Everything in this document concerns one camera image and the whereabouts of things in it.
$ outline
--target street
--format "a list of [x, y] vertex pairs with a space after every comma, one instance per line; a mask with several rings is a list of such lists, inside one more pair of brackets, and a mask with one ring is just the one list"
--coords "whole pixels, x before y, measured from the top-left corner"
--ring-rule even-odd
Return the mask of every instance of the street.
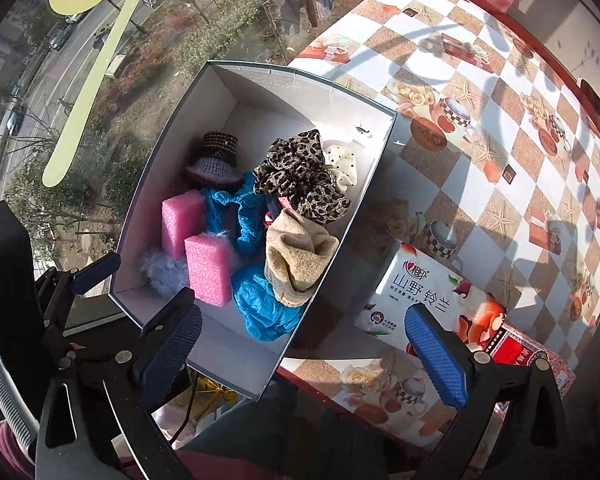
[[[112, 1], [121, 7], [125, 0]], [[154, 10], [139, 2], [133, 20], [141, 24]], [[94, 35], [103, 27], [110, 27], [117, 15], [118, 10], [109, 2], [106, 0], [100, 2], [80, 23], [75, 25], [62, 49], [48, 54], [24, 97], [29, 112], [22, 123], [18, 137], [44, 137], [50, 127], [62, 130], [67, 115], [64, 107], [58, 104], [58, 99], [69, 103], [75, 101], [98, 57], [99, 52], [93, 48]], [[117, 51], [123, 49], [135, 31], [135, 27], [129, 23]], [[27, 160], [32, 148], [33, 146], [17, 139], [10, 139], [8, 142], [0, 169], [0, 200], [14, 171]]]

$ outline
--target blue gripper pad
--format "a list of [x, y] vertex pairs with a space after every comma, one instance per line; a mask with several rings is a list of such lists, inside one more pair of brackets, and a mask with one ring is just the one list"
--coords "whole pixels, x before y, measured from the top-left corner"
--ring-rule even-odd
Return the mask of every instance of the blue gripper pad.
[[158, 406], [164, 401], [201, 332], [202, 314], [200, 308], [192, 304], [144, 368], [138, 402], [140, 406]]
[[451, 355], [440, 334], [430, 325], [438, 323], [433, 315], [430, 321], [412, 305], [404, 314], [404, 332], [415, 348], [431, 382], [436, 387], [440, 399], [447, 406], [460, 410], [469, 399], [466, 375], [458, 361]]

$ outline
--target pink cloth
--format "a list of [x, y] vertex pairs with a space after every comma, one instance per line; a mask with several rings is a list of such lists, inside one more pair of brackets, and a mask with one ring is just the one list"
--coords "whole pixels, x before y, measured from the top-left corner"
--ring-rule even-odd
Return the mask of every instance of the pink cloth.
[[35, 478], [34, 465], [24, 456], [16, 436], [6, 422], [0, 426], [0, 452], [18, 480]]
[[[176, 451], [176, 453], [196, 480], [290, 480], [288, 477], [280, 476], [273, 471], [260, 469], [244, 460], [224, 458], [195, 451]], [[125, 473], [131, 478], [144, 480], [144, 476], [137, 465], [127, 467]]]

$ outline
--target cord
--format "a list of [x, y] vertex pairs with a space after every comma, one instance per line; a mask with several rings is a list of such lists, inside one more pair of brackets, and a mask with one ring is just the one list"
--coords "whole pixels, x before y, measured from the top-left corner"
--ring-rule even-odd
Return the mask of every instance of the cord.
[[199, 373], [196, 372], [195, 377], [191, 376], [191, 368], [187, 367], [187, 373], [189, 374], [189, 380], [191, 381], [191, 397], [189, 399], [189, 405], [187, 406], [187, 416], [184, 418], [184, 421], [182, 422], [182, 424], [180, 425], [180, 427], [178, 428], [178, 431], [176, 431], [173, 436], [169, 439], [169, 444], [173, 444], [176, 439], [180, 436], [180, 434], [182, 433], [182, 430], [184, 430], [184, 428], [186, 427], [187, 423], [189, 422], [189, 417], [191, 415], [191, 407], [193, 406], [193, 399], [196, 398], [196, 389], [198, 387], [198, 377], [199, 377]]

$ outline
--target leopard print scrunchie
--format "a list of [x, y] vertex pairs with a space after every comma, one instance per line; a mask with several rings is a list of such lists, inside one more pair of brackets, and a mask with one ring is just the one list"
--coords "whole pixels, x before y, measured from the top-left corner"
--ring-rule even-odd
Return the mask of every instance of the leopard print scrunchie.
[[253, 173], [254, 192], [285, 196], [296, 211], [318, 224], [337, 220], [351, 204], [324, 169], [318, 130], [302, 132], [289, 140], [275, 140], [267, 160]]

